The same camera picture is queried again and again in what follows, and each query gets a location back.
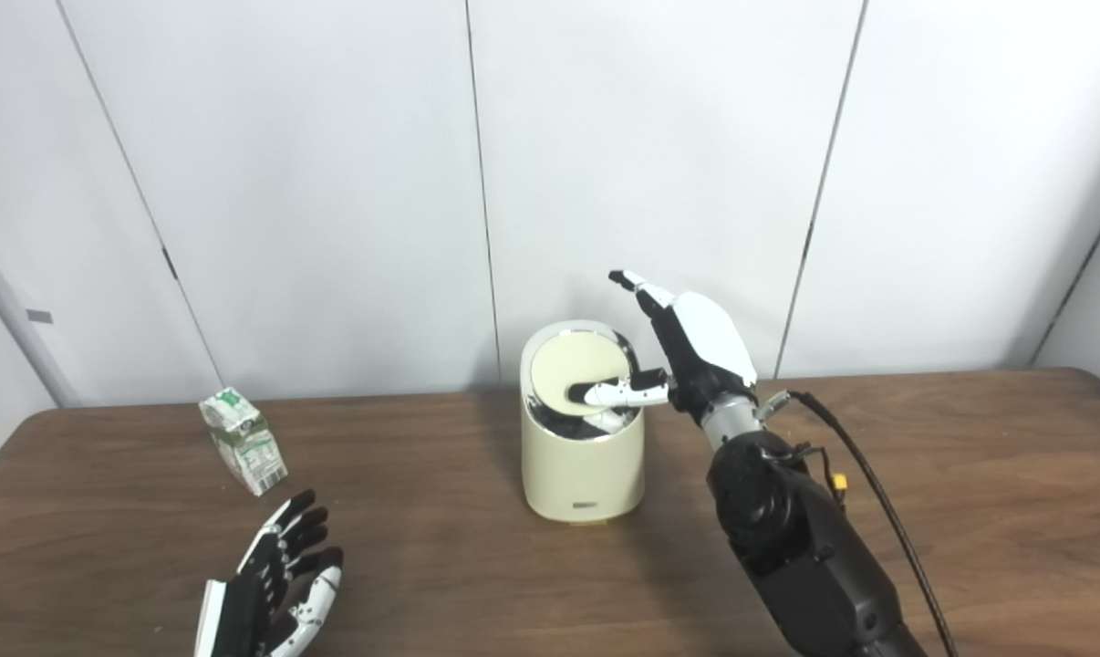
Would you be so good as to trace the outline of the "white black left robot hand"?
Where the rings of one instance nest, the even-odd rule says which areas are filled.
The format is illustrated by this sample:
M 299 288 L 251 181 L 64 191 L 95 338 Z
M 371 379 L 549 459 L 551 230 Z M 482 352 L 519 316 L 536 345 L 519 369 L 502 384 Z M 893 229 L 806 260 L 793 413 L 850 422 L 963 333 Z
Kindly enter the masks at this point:
M 343 550 L 320 548 L 329 512 L 306 489 L 255 532 L 231 579 L 204 588 L 196 656 L 301 656 L 317 639 L 343 578 Z

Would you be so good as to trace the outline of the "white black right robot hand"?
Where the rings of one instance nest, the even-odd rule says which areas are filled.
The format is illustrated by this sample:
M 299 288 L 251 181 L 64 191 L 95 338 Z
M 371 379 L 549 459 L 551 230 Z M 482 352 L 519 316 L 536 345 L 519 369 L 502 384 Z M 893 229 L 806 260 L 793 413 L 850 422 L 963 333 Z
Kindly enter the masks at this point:
M 566 399 L 605 408 L 669 403 L 712 437 L 763 430 L 757 370 L 729 313 L 710 297 L 692 291 L 672 295 L 626 269 L 612 270 L 608 277 L 632 292 L 669 365 L 575 382 L 566 387 Z

